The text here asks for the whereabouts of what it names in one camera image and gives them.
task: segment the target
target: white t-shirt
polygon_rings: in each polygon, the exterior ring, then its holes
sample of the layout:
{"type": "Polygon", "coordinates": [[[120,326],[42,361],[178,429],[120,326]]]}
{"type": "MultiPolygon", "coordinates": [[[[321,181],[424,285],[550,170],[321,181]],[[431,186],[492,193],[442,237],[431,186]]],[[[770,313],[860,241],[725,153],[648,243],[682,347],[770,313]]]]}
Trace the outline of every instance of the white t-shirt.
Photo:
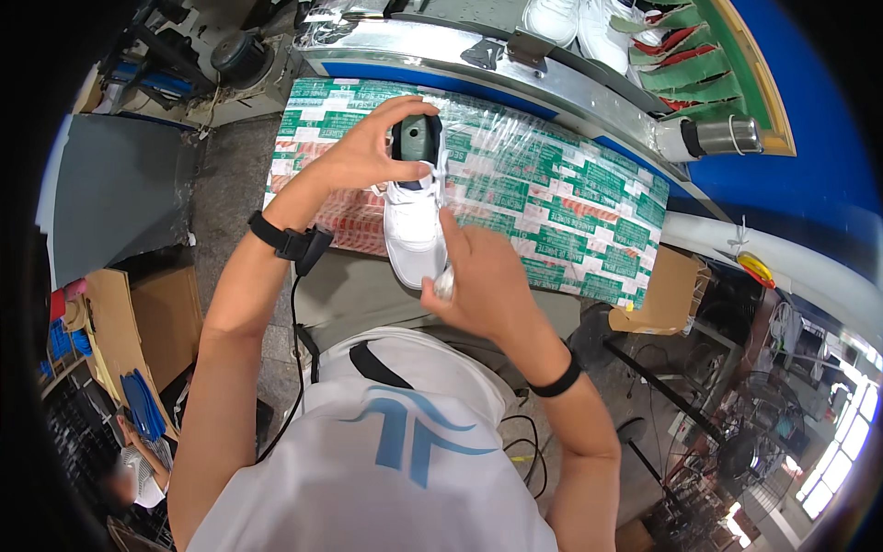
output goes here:
{"type": "Polygon", "coordinates": [[[514,397],[486,367],[378,328],[322,353],[320,379],[272,454],[233,475],[190,552],[557,550],[502,451],[495,428],[514,397]],[[364,340],[419,390],[359,375],[348,353],[364,340]]]}

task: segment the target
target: plastic wrap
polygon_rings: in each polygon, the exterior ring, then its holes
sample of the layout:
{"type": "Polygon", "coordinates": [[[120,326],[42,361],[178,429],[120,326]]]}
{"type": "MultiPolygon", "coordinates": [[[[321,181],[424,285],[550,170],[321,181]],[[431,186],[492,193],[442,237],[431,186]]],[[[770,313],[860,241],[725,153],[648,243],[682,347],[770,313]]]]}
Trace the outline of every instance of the plastic wrap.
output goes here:
{"type": "MultiPolygon", "coordinates": [[[[665,180],[558,125],[470,96],[375,80],[297,80],[264,205],[373,108],[408,94],[441,111],[446,191],[461,224],[507,235],[531,285],[641,307],[665,217],[665,180]]],[[[314,221],[334,230],[333,246],[386,255],[383,199],[370,191],[332,194],[314,221]]]]}

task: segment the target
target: metal cylinder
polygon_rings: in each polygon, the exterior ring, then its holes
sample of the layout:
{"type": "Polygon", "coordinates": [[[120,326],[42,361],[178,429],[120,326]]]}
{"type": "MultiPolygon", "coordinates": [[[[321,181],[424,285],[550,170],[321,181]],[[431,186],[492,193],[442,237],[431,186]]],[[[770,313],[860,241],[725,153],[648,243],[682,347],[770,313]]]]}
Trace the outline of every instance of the metal cylinder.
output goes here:
{"type": "Polygon", "coordinates": [[[730,116],[721,121],[697,122],[696,134],[699,146],[708,155],[759,154],[764,150],[754,117],[730,116]]]}

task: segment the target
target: black wristband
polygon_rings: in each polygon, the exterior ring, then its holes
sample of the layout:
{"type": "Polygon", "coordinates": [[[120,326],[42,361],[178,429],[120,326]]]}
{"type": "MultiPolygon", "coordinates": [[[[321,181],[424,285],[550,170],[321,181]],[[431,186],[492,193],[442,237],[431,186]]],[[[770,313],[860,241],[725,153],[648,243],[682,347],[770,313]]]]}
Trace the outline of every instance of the black wristband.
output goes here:
{"type": "Polygon", "coordinates": [[[577,355],[570,353],[570,366],[567,367],[567,371],[558,378],[558,381],[552,384],[547,385],[546,387],[535,387],[528,383],[531,388],[531,391],[544,398],[557,397],[561,395],[567,389],[570,389],[570,386],[573,385],[579,375],[583,372],[583,368],[580,367],[577,362],[577,355]]]}

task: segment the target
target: window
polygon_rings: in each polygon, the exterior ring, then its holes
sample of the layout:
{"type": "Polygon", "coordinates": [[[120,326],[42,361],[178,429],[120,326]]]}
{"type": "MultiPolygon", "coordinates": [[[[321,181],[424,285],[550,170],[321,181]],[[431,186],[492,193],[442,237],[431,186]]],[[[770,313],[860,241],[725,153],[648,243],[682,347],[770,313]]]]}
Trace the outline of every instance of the window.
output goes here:
{"type": "Polygon", "coordinates": [[[834,440],[797,491],[795,498],[810,518],[825,510],[862,451],[877,411],[877,393],[877,387],[862,377],[837,418],[834,440]]]}

